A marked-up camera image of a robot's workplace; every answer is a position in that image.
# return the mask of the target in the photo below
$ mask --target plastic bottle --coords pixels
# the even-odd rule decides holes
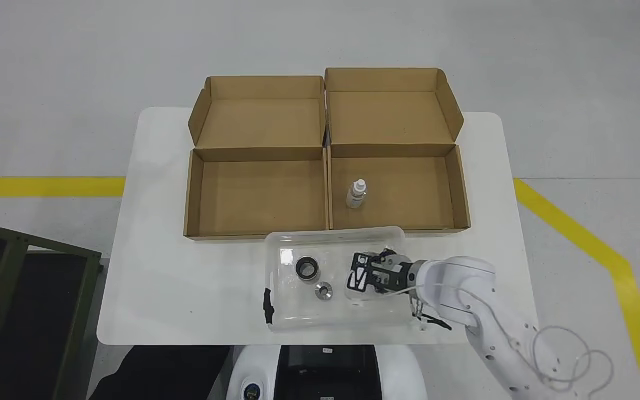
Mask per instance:
[[[367,194],[367,184],[364,179],[358,179],[353,182],[349,190],[347,191],[347,207],[358,208],[364,200],[364,196]]]

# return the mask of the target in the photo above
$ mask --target yellow floor line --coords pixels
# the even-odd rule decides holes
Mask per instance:
[[[640,366],[640,291],[629,261],[520,179],[514,179],[513,184],[522,205],[609,271],[636,362]]]
[[[122,176],[0,177],[0,197],[119,197]]]

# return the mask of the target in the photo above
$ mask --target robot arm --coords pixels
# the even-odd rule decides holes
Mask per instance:
[[[372,258],[360,263],[362,255]],[[363,291],[367,284],[378,293],[408,292],[441,318],[465,325],[469,343],[513,399],[582,398],[564,383],[553,386],[558,381],[549,378],[559,371],[559,358],[537,327],[499,298],[491,264],[472,257],[412,263],[389,250],[356,254],[347,287]]]

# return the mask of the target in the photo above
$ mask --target metal bearing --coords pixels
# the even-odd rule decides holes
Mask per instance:
[[[333,288],[329,282],[318,282],[316,283],[316,297],[320,300],[327,301],[331,300],[333,297]]]
[[[320,275],[318,262],[312,257],[302,257],[296,263],[296,275],[305,282],[313,282]]]

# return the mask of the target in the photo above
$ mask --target transparent plastic tray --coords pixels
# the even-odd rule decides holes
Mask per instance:
[[[266,287],[271,290],[275,309],[274,330],[312,326],[350,328],[356,326],[399,325],[411,321],[407,296],[387,296],[348,290],[346,281],[356,252],[380,253],[385,248],[404,252],[404,232],[398,227],[346,229],[336,231],[271,233],[266,244]],[[295,271],[302,257],[318,262],[319,278],[313,283],[301,280]],[[333,289],[330,300],[315,293],[318,282]]]

